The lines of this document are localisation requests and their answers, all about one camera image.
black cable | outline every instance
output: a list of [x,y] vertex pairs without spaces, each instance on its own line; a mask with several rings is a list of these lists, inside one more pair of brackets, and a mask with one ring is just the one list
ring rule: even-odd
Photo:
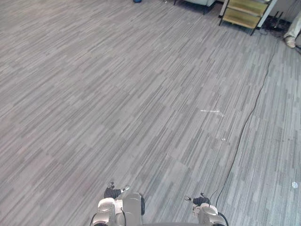
[[229,223],[228,223],[226,217],[220,212],[218,212],[218,215],[221,215],[221,217],[225,219],[227,226],[229,226]]
[[124,226],[127,226],[127,218],[126,218],[126,214],[124,213],[123,209],[121,208],[123,217],[124,217]]
[[93,217],[92,217],[92,219],[91,219],[91,222],[90,222],[90,226],[92,225],[93,219],[94,219],[94,217],[95,217],[96,214],[93,215]]
[[229,170],[229,172],[228,172],[228,174],[227,174],[226,180],[225,180],[225,182],[224,182],[224,184],[223,184],[223,186],[222,186],[221,192],[219,193],[219,195],[218,195],[218,197],[217,197],[215,207],[217,207],[218,199],[220,198],[220,196],[221,196],[221,194],[222,194],[222,191],[224,190],[224,187],[225,187],[225,185],[226,185],[226,182],[227,182],[227,180],[228,180],[228,178],[229,178],[229,175],[230,175],[230,172],[231,172],[231,170],[232,170],[234,161],[235,161],[235,159],[236,159],[236,155],[237,155],[237,153],[238,153],[238,148],[239,148],[239,145],[240,145],[240,140],[241,140],[242,134],[243,134],[243,132],[244,132],[244,130],[245,130],[246,124],[247,124],[247,122],[249,121],[249,119],[250,119],[252,113],[253,113],[254,110],[255,110],[255,107],[256,107],[256,105],[257,105],[257,101],[258,101],[258,99],[259,99],[259,95],[260,95],[260,93],[261,93],[261,91],[262,91],[262,89],[263,89],[263,86],[264,86],[265,81],[266,81],[266,79],[267,79],[267,76],[268,76],[268,74],[269,74],[269,66],[270,66],[270,64],[271,64],[271,62],[272,62],[272,60],[273,60],[273,58],[274,58],[275,53],[276,53],[276,46],[277,46],[279,40],[280,40],[280,39],[278,39],[277,42],[275,43],[274,50],[273,50],[273,54],[272,54],[272,56],[271,56],[271,59],[269,60],[267,72],[266,72],[266,74],[265,74],[265,76],[264,76],[264,80],[263,80],[262,86],[260,87],[259,93],[258,93],[258,95],[257,95],[256,101],[255,101],[255,104],[254,104],[254,107],[253,107],[253,109],[251,110],[251,112],[249,113],[249,116],[247,117],[247,119],[246,119],[246,121],[245,121],[245,123],[244,123],[244,125],[243,125],[243,127],[242,127],[242,129],[241,129],[241,132],[240,132],[240,134],[239,134],[239,139],[238,139],[238,143],[237,143],[237,147],[236,147],[236,152],[235,152],[235,155],[234,155],[234,158],[233,158],[233,162],[232,162],[231,167],[230,167],[230,170]]

gray carpet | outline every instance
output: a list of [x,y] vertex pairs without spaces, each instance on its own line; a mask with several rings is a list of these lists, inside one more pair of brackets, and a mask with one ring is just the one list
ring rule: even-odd
[[301,57],[218,26],[220,4],[0,2],[0,225],[86,226],[107,183],[146,199],[143,222],[300,225]]

